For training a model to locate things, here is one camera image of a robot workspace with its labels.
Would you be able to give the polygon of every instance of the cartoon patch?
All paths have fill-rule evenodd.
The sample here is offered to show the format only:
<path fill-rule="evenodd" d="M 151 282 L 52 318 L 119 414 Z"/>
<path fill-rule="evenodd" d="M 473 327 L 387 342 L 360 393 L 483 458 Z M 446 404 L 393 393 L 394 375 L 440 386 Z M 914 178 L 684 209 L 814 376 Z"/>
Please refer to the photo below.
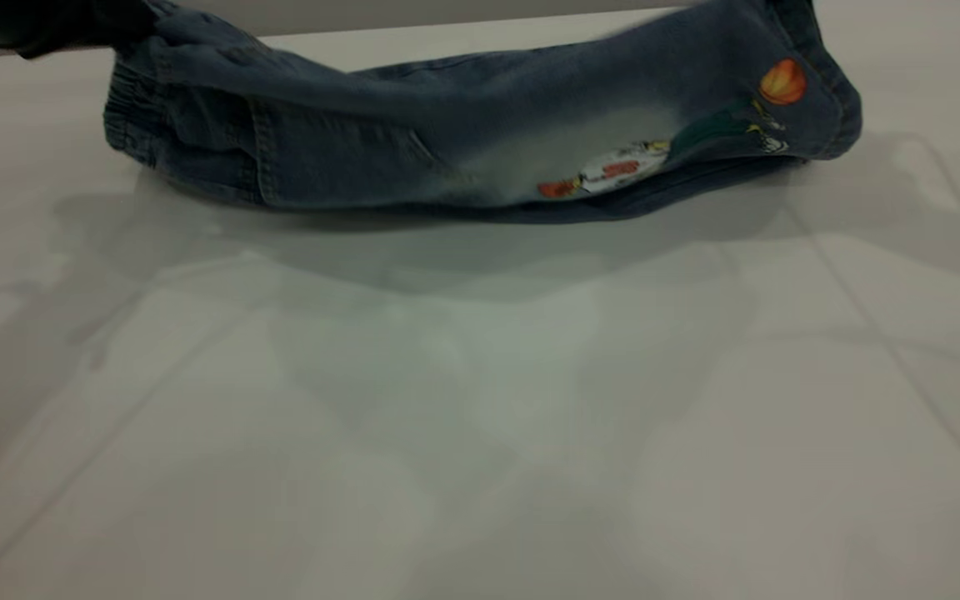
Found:
<path fill-rule="evenodd" d="M 630 147 L 593 159 L 575 178 L 564 182 L 541 183 L 544 198 L 568 198 L 583 190 L 606 193 L 627 186 L 662 170 L 669 157 L 669 142 L 637 142 Z"/>
<path fill-rule="evenodd" d="M 795 60 L 784 58 L 762 77 L 758 92 L 770 105 L 790 106 L 805 96 L 807 76 Z M 744 98 L 709 117 L 691 122 L 671 142 L 637 142 L 616 152 L 605 153 L 588 162 L 571 179 L 540 183 L 538 192 L 552 200 L 570 198 L 577 193 L 608 193 L 650 178 L 662 171 L 670 160 L 717 138 L 751 134 L 757 136 L 762 152 L 783 153 L 788 150 L 788 142 L 773 134 L 784 130 L 786 127 L 773 118 L 757 98 Z"/>

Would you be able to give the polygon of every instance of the elastic waistband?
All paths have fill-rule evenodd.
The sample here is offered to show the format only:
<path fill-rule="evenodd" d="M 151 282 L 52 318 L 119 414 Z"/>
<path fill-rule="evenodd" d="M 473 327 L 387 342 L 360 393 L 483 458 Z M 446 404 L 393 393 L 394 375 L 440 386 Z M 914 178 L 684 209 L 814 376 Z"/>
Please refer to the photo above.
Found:
<path fill-rule="evenodd" d="M 167 129 L 160 85 L 118 63 L 103 116 L 111 148 L 148 167 L 157 166 L 156 141 Z"/>

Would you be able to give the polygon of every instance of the grout line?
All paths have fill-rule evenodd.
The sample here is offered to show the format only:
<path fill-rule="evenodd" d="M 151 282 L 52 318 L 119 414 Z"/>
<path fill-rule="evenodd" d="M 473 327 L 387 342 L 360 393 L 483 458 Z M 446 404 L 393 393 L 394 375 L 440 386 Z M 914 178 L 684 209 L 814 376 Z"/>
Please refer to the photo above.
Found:
<path fill-rule="evenodd" d="M 138 414 L 140 414 L 143 409 L 149 405 L 150 400 L 155 398 L 158 392 L 161 391 L 161 388 L 164 388 L 165 385 L 171 381 L 174 381 L 176 376 L 183 372 L 184 368 L 189 368 L 189 366 L 191 366 L 191 364 L 197 360 L 198 357 L 201 357 L 206 350 L 213 348 L 213 346 L 216 346 L 218 343 L 223 341 L 223 339 L 227 338 L 232 331 L 236 330 L 236 327 L 239 326 L 240 323 L 243 323 L 244 320 L 253 314 L 256 308 L 258 308 L 259 305 L 262 305 L 267 299 L 268 297 L 262 297 L 262 299 L 247 305 L 240 315 L 240 318 L 229 320 L 228 323 L 218 327 L 216 330 L 210 333 L 209 337 L 207 337 L 205 341 L 199 342 L 194 348 L 187 351 L 187 353 L 180 358 L 179 362 L 177 362 L 175 365 L 172 365 L 172 368 L 168 369 L 168 371 L 166 371 L 161 378 L 157 380 L 152 387 L 150 387 L 150 390 L 148 390 L 146 394 L 144 394 L 143 397 L 136 402 L 136 405 L 130 407 L 125 415 L 119 418 L 117 425 L 114 425 L 110 430 L 110 433 L 102 440 L 102 443 L 99 443 L 95 447 L 94 452 L 91 452 L 91 455 L 88 455 L 87 459 L 84 459 L 80 464 L 73 468 L 72 471 L 65 476 L 61 485 L 57 486 L 57 490 L 54 490 L 53 493 L 47 497 L 47 500 L 43 501 L 42 504 L 39 505 L 39 508 L 32 513 L 32 516 L 24 520 L 22 526 L 17 528 L 17 531 L 13 532 L 12 535 L 8 537 L 7 541 L 2 545 L 2 547 L 0 547 L 0 562 L 2 562 L 8 554 L 10 554 L 17 544 L 22 542 L 24 537 L 26 537 L 32 531 L 32 529 L 35 528 L 35 525 L 39 524 L 39 521 L 41 521 L 43 517 L 47 515 L 47 513 L 50 513 L 50 509 L 54 508 L 54 505 L 57 505 L 58 501 L 61 501 L 62 498 L 65 497 L 65 494 L 73 486 L 73 484 L 79 481 L 79 479 L 83 477 L 84 473 L 87 473 L 88 469 L 107 451 L 107 449 L 111 447 L 111 445 L 113 445 L 113 442 L 117 441 L 118 438 L 121 437 L 121 434 L 125 432 L 125 429 L 127 429 L 129 425 L 136 421 Z"/>
<path fill-rule="evenodd" d="M 869 329 L 872 329 L 877 336 L 880 338 L 880 344 L 883 345 L 885 351 L 887 351 L 888 356 L 895 361 L 895 365 L 898 368 L 898 371 L 902 373 L 903 378 L 907 379 L 907 382 L 910 383 L 910 387 L 913 388 L 914 392 L 917 392 L 917 397 L 921 399 L 923 405 L 931 414 L 931 417 L 936 421 L 937 425 L 947 434 L 950 440 L 953 441 L 955 447 L 960 452 L 960 433 L 955 426 L 949 422 L 949 419 L 943 413 L 943 410 L 938 406 L 936 398 L 928 391 L 926 388 L 918 381 L 917 377 L 913 376 L 912 369 L 910 365 L 907 364 L 906 358 L 903 357 L 902 353 L 898 351 L 898 348 L 895 344 L 892 343 L 891 339 L 888 338 L 888 335 L 883 333 L 883 330 L 880 328 L 880 323 L 877 322 L 877 319 L 873 317 L 872 313 L 868 311 L 868 308 L 865 305 L 865 302 L 861 299 L 856 292 L 854 292 L 853 286 L 851 286 L 846 278 L 843 278 L 842 274 L 839 273 L 835 262 L 832 261 L 831 256 L 824 251 L 824 247 L 817 239 L 817 236 L 814 235 L 813 230 L 808 227 L 807 222 L 799 216 L 799 213 L 790 204 L 785 205 L 787 208 L 788 216 L 792 221 L 795 222 L 796 227 L 800 228 L 801 231 L 808 239 L 810 239 L 810 244 L 812 250 L 818 255 L 820 261 L 824 263 L 824 267 L 832 274 L 832 277 L 837 281 L 837 285 L 842 289 L 842 292 L 847 295 L 850 299 L 850 303 L 854 305 L 854 310 L 857 310 L 858 314 L 861 315 L 861 318 L 865 320 L 866 326 Z"/>

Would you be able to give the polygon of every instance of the jeans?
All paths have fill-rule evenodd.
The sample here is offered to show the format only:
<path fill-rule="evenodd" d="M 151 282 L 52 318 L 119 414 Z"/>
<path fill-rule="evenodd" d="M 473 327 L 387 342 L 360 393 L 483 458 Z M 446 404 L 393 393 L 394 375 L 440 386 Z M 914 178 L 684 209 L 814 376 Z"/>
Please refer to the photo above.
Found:
<path fill-rule="evenodd" d="M 835 158 L 861 132 L 811 0 L 710 0 L 595 42 L 362 72 L 150 4 L 156 33 L 117 46 L 107 140 L 235 204 L 624 219 Z"/>

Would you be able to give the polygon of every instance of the blue denim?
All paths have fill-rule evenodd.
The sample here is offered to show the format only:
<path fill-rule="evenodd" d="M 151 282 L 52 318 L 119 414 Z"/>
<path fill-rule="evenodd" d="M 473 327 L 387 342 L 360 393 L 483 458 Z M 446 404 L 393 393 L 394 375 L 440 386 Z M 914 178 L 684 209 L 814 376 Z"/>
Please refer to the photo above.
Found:
<path fill-rule="evenodd" d="M 339 72 L 150 2 L 117 47 L 112 147 L 277 210 L 624 219 L 803 163 L 861 132 L 810 0 L 712 0 L 567 46 Z"/>

